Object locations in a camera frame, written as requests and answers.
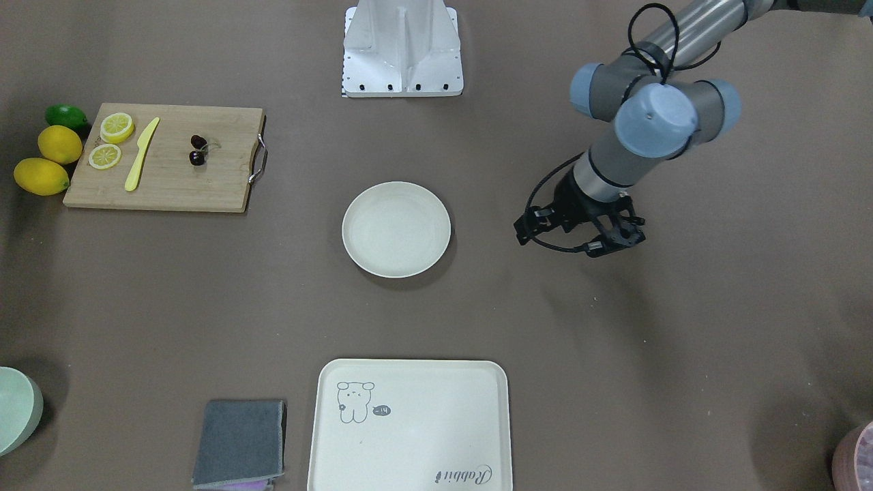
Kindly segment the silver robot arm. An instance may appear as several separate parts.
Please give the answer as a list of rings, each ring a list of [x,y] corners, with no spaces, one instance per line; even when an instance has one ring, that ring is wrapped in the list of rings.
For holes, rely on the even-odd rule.
[[[613,62],[586,64],[574,75],[572,106],[609,131],[561,165],[565,176],[545,208],[528,206],[518,239],[590,223],[596,236],[565,249],[591,258],[645,239],[629,190],[655,166],[729,131],[739,120],[738,91],[724,80],[673,83],[676,72],[705,64],[725,37],[771,10],[871,17],[870,1],[693,1],[680,12],[641,6],[627,25],[629,46]]]

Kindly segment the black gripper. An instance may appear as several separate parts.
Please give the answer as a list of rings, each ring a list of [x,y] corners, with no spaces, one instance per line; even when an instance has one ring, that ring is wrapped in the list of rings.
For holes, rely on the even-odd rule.
[[[646,240],[645,218],[635,215],[631,198],[603,203],[589,198],[576,183],[573,171],[567,171],[554,189],[552,223],[565,233],[580,224],[590,223],[600,234],[585,243],[585,254],[598,258],[623,248],[633,248]]]

